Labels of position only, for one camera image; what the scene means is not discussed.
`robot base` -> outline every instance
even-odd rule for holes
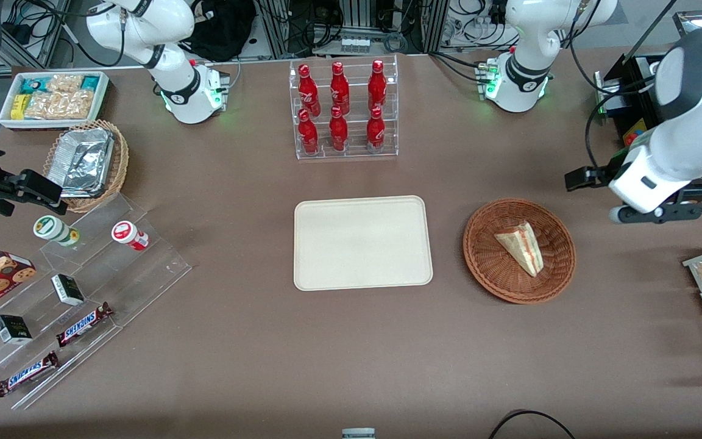
[[[206,66],[195,66],[195,69],[200,74],[200,87],[189,97],[187,103],[176,105],[161,94],[167,110],[183,123],[203,122],[217,112],[226,111],[229,98],[228,76],[222,77],[217,70]]]
[[[497,58],[488,59],[485,70],[476,68],[478,80],[490,81],[489,84],[478,84],[478,94],[481,100],[490,100],[505,111],[526,112],[535,106],[538,99],[543,97],[548,78],[544,79],[540,90],[534,89],[529,92],[519,90],[519,86],[513,83],[505,72],[505,62],[510,56],[510,53],[503,53]]]

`clear acrylic rack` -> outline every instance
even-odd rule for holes
[[[382,119],[386,126],[384,132],[384,147],[378,154],[371,154],[367,150],[367,122],[370,119],[370,109],[367,106],[367,83],[372,73],[373,61],[381,59],[384,62],[384,76],[386,77],[386,103],[382,108]],[[332,95],[329,84],[332,82],[332,62],[343,63],[343,72],[349,80],[351,94],[351,111],[345,116],[349,126],[349,145],[345,152],[337,152],[332,147],[332,138],[329,133],[329,120],[332,118]],[[318,130],[318,154],[307,155],[300,144],[300,133],[297,125],[300,120],[297,112],[302,108],[300,101],[300,75],[297,67],[307,64],[310,67],[310,76],[318,86],[318,101],[321,104],[321,114],[313,118]],[[289,96],[292,100],[292,125],[294,126],[294,144],[298,159],[376,159],[391,157],[399,153],[399,102],[398,102],[398,69],[397,57],[387,56],[360,56],[354,58],[334,59],[300,59],[289,64]]]
[[[28,408],[191,270],[145,216],[125,196],[115,195],[73,223],[80,231],[80,241],[75,245],[61,247],[50,242],[30,258],[37,274],[25,287],[0,300],[0,314],[23,317],[33,340],[19,346],[0,339],[0,380],[41,360],[50,351],[56,352],[61,366],[17,387],[0,398],[1,404],[12,409]],[[148,234],[150,244],[145,250],[137,252],[112,241],[110,230],[120,220],[131,221]],[[56,273],[75,278],[85,297],[83,305],[59,301],[51,283]],[[56,334],[103,302],[114,314],[60,348]]]

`snickers bar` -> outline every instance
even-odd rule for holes
[[[59,358],[53,351],[42,360],[35,362],[33,365],[9,377],[8,380],[0,381],[0,398],[13,391],[17,386],[20,386],[28,380],[33,380],[34,377],[52,367],[59,367]]]
[[[71,327],[67,328],[66,331],[56,336],[58,339],[58,346],[62,348],[69,344],[70,341],[74,340],[76,337],[81,336],[84,332],[88,331],[94,325],[101,322],[105,317],[112,314],[112,309],[105,302],[101,306],[97,307],[91,314],[83,317],[80,322],[75,323]]]

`white tray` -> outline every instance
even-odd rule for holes
[[[301,202],[294,209],[294,285],[302,291],[430,280],[427,213],[416,195]]]
[[[81,75],[87,77],[99,77],[99,82],[94,90],[94,100],[91,101],[91,108],[88,112],[88,116],[85,119],[59,119],[59,120],[14,120],[10,117],[10,111],[12,109],[12,101],[15,100],[16,95],[20,91],[20,86],[24,80],[39,78],[39,77],[50,77],[54,74],[70,74],[70,75]],[[97,119],[99,111],[101,110],[102,102],[105,100],[105,93],[107,92],[109,79],[105,73],[99,70],[67,70],[61,72],[29,72],[29,73],[18,73],[10,84],[10,89],[7,92],[7,98],[5,103],[2,105],[2,110],[0,111],[0,123],[3,127],[9,128],[10,130],[51,130],[55,128],[68,128],[74,127],[75,125],[80,125],[85,122],[93,122]]]

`small black box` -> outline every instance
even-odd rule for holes
[[[83,294],[77,287],[75,278],[67,276],[66,274],[57,274],[51,278],[51,281],[53,281],[53,289],[56,290],[56,294],[59,295],[59,300],[67,305],[83,305]]]
[[[26,327],[23,317],[0,315],[0,337],[10,344],[27,344],[31,341],[31,333]]]

